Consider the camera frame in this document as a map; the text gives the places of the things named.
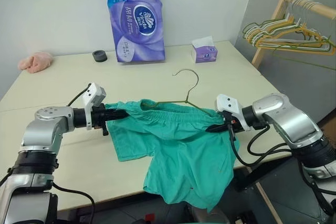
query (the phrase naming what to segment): pink towel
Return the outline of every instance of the pink towel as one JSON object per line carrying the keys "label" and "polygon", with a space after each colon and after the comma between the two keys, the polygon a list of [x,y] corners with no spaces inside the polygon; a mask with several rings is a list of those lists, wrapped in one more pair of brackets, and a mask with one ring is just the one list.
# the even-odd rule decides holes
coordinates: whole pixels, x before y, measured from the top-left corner
{"label": "pink towel", "polygon": [[23,59],[17,65],[18,69],[27,69],[29,73],[36,73],[51,65],[53,57],[48,52],[36,52],[32,56]]}

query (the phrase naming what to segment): wire clothes hanger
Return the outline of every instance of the wire clothes hanger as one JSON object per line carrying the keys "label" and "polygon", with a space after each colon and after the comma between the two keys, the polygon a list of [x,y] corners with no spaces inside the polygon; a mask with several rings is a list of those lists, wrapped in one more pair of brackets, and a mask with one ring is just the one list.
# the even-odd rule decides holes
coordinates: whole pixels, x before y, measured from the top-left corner
{"label": "wire clothes hanger", "polygon": [[164,104],[164,103],[187,103],[187,104],[190,104],[191,106],[197,108],[198,110],[201,110],[203,111],[204,113],[208,114],[209,116],[211,116],[211,114],[209,112],[207,112],[206,110],[204,109],[201,109],[200,107],[196,106],[195,104],[191,103],[188,99],[189,99],[189,94],[190,94],[190,91],[192,91],[194,88],[196,88],[196,86],[198,85],[198,81],[199,81],[199,76],[198,74],[192,70],[192,69],[189,69],[189,68],[184,68],[184,69],[181,69],[179,70],[176,74],[173,74],[173,76],[177,76],[180,72],[182,71],[190,71],[192,73],[194,73],[197,77],[197,81],[195,83],[195,85],[193,87],[191,87],[189,90],[188,90],[188,93],[187,93],[187,96],[185,98],[185,100],[183,101],[163,101],[163,102],[156,102],[154,105],[150,105],[150,104],[147,104],[147,103],[143,103],[142,105],[146,105],[146,106],[149,106],[149,107],[156,107],[158,106],[159,104]]}

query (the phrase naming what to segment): wooden clothes rack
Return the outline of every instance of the wooden clothes rack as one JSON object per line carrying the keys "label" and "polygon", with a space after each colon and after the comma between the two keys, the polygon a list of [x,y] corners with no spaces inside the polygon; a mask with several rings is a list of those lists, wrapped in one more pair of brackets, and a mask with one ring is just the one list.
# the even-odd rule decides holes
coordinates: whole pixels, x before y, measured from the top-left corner
{"label": "wooden clothes rack", "polygon": [[[279,0],[277,7],[274,10],[274,13],[272,15],[271,19],[279,19],[281,17],[283,17],[283,15],[285,14],[286,10],[284,7],[285,2],[291,3],[293,0]],[[320,14],[324,17],[327,17],[331,20],[334,20],[336,18],[336,9],[331,8],[329,6],[323,5],[323,4],[315,4],[313,5],[311,8],[309,8],[310,11],[315,12],[317,14]],[[265,48],[258,48],[257,52],[255,53],[253,60],[252,60],[252,64],[253,66],[255,66],[255,68],[258,68],[261,61],[263,60],[264,57],[264,53],[266,50],[269,49],[265,49]]]}

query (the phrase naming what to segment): metal hook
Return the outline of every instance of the metal hook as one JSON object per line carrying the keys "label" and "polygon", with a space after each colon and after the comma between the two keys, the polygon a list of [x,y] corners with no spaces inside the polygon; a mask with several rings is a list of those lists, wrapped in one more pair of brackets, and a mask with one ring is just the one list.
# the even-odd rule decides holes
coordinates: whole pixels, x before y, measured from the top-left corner
{"label": "metal hook", "polygon": [[197,77],[196,84],[195,84],[191,89],[188,90],[188,94],[187,94],[187,97],[186,97],[186,99],[185,99],[186,101],[188,101],[190,91],[192,91],[194,88],[196,88],[196,86],[197,86],[197,84],[198,84],[199,76],[198,76],[198,74],[197,74],[194,70],[192,70],[192,69],[190,69],[190,68],[183,68],[183,69],[179,70],[176,74],[173,74],[173,76],[177,76],[177,75],[178,75],[180,72],[182,72],[182,71],[191,71],[191,72],[194,73],[194,74],[196,75],[196,77]]}

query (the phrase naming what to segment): tissue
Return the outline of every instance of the tissue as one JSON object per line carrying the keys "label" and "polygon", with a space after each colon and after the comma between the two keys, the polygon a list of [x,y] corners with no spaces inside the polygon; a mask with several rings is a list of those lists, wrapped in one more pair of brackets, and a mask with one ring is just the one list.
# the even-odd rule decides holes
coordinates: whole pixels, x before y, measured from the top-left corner
{"label": "tissue", "polygon": [[218,50],[212,36],[192,41],[192,57],[196,63],[216,61]]}
{"label": "tissue", "polygon": [[108,0],[118,62],[165,59],[160,0]]}

